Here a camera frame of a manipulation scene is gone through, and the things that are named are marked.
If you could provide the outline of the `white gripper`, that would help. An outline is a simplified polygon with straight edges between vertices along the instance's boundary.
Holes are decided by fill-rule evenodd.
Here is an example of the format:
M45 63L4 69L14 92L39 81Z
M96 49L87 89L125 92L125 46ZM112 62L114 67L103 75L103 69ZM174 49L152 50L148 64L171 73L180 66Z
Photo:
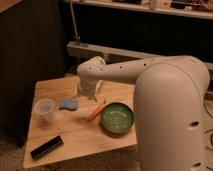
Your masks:
M98 92L103 86L103 81L85 81L80 80L77 87L77 92L79 95L94 98L95 102L99 101Z

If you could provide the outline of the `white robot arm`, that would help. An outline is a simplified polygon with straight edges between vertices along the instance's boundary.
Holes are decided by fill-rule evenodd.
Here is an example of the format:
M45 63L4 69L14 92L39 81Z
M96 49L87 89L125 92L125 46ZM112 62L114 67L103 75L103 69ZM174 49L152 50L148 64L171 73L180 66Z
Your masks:
M172 56L106 65L94 57L77 74L83 92L95 91L101 80L134 86L141 171L206 171L202 115L210 75L202 61Z

